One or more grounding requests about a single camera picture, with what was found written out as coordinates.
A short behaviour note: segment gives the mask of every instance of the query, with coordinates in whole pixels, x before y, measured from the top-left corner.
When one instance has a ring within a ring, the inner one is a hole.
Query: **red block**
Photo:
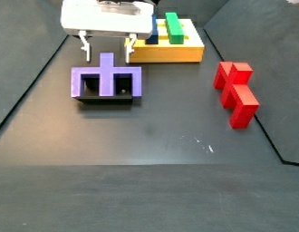
[[[217,67],[213,86],[223,90],[223,107],[235,109],[229,119],[233,129],[248,127],[260,106],[248,86],[252,73],[248,63],[221,62]]]

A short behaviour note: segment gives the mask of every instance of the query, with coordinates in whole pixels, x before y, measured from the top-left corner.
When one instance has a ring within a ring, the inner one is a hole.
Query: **building block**
[[[184,44],[171,44],[164,19],[157,19],[159,44],[145,44],[136,40],[131,63],[199,63],[203,58],[204,44],[189,19],[179,20],[185,34]]]
[[[171,44],[184,44],[184,31],[175,12],[165,13],[164,23]]]
[[[223,107],[235,109],[229,119],[233,129],[248,127],[260,106],[248,86],[252,73],[253,69],[248,63],[221,62],[217,67],[213,87],[223,90]]]
[[[153,25],[152,36],[145,41],[145,44],[159,44],[159,30],[157,30],[157,18],[156,18],[156,15],[152,16],[152,25]]]
[[[141,67],[114,67],[113,53],[100,54],[100,67],[73,67],[72,68],[72,98],[84,97],[84,81],[97,79],[96,96],[84,97],[85,99],[121,99],[117,96],[116,81],[132,76],[132,97],[141,97]]]

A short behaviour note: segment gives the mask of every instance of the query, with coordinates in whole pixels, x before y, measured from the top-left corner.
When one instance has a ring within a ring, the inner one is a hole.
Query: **blue block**
[[[152,24],[153,24],[152,36],[145,41],[145,44],[159,44],[159,30],[157,30],[156,15],[152,16]]]

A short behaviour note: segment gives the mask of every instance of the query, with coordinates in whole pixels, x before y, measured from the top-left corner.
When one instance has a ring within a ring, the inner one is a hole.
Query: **yellow block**
[[[189,19],[180,19],[185,35],[184,44],[171,44],[164,19],[157,19],[159,44],[136,40],[131,63],[197,63],[201,61],[204,44]]]

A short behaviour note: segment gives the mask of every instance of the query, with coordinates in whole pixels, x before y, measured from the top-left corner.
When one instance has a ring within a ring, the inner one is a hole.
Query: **purple block structure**
[[[114,74],[132,74],[132,95],[141,97],[141,67],[114,67],[113,53],[100,54],[100,67],[72,68],[72,98],[82,96],[84,77],[98,75],[98,96],[114,96]]]

